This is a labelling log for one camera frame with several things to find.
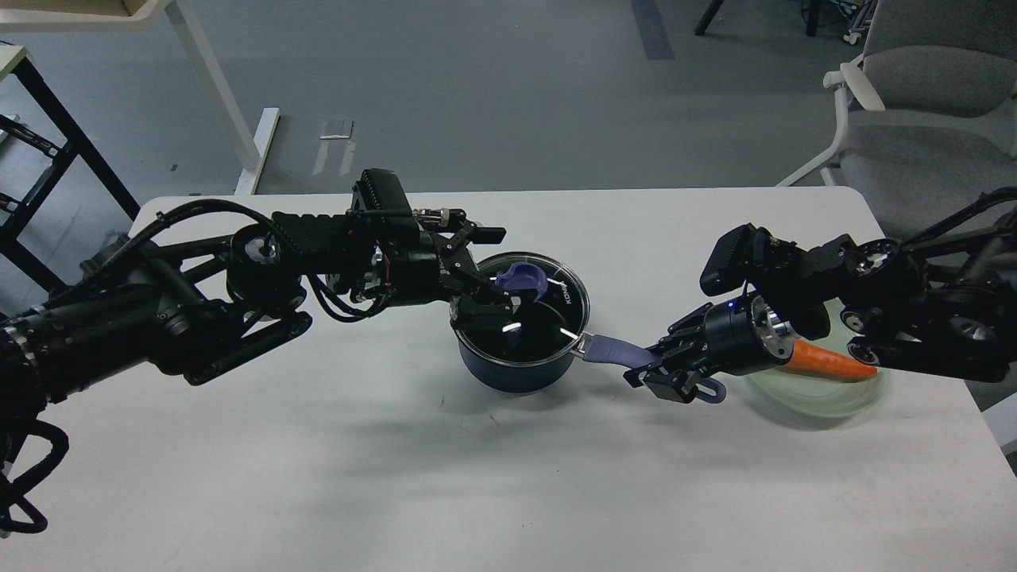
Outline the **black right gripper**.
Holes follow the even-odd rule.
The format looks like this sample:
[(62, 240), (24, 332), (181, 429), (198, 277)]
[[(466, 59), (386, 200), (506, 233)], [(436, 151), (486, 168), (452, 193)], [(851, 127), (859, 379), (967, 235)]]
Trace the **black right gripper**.
[[(740, 296), (727, 303), (705, 303), (667, 328), (649, 352), (625, 363), (624, 379), (633, 388), (649, 388), (657, 398), (683, 404), (702, 400), (719, 404), (725, 386), (709, 374), (745, 376), (791, 361), (795, 334), (762, 296)], [(698, 367), (663, 361), (701, 361)]]

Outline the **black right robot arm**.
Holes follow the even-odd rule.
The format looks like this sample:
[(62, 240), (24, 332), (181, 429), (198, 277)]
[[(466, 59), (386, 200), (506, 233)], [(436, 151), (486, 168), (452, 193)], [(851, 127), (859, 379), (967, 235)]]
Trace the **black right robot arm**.
[(853, 332), (850, 365), (999, 383), (1015, 362), (1015, 213), (961, 225), (1014, 201), (1012, 186), (982, 193), (903, 242), (844, 234), (806, 250), (737, 226), (717, 240), (700, 286), (706, 296), (740, 295), (672, 323), (624, 378), (660, 399), (720, 402), (715, 373), (804, 369), (795, 342), (827, 337), (826, 303), (838, 300)]

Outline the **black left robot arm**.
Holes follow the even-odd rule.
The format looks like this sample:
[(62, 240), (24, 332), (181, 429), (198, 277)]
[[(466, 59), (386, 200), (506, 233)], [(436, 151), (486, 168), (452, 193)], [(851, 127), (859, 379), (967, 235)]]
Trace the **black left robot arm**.
[(157, 214), (83, 265), (83, 279), (2, 322), (2, 535), (48, 522), (28, 493), (68, 452), (50, 404), (138, 363), (200, 386), (305, 333), (314, 296), (340, 323), (443, 301), (455, 327), (497, 330), (532, 300), (478, 270), (501, 227), (459, 209), (265, 216), (225, 199)]

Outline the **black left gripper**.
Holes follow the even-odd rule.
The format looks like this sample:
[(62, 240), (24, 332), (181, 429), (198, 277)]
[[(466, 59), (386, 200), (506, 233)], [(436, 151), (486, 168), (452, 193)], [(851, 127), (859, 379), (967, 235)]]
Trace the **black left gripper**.
[(388, 304), (448, 303), (454, 330), (502, 330), (516, 321), (508, 291), (465, 265), (450, 269), (447, 289), (442, 263), (473, 263), (471, 244), (501, 244), (505, 236), (504, 227), (470, 220), (436, 223), (435, 233), (417, 230), (400, 238), (379, 233), (385, 263), (375, 297)]

